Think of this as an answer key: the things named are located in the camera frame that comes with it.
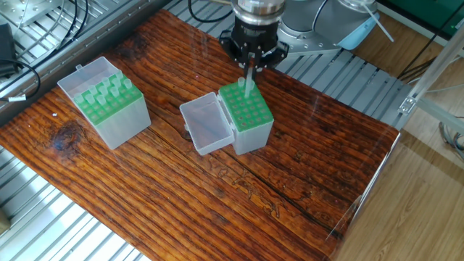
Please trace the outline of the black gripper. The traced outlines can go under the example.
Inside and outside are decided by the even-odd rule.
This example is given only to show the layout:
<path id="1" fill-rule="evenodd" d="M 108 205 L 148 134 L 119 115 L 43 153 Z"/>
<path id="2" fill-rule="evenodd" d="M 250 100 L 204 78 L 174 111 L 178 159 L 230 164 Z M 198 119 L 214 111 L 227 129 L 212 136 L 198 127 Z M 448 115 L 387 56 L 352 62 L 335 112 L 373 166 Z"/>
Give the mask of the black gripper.
<path id="1" fill-rule="evenodd" d="M 220 45 L 244 72 L 249 69 L 249 53 L 254 53 L 252 69 L 272 68 L 287 58 L 289 45 L 278 42 L 280 9 L 271 14 L 253 14 L 233 9 L 235 22 L 232 31 L 220 34 Z"/>

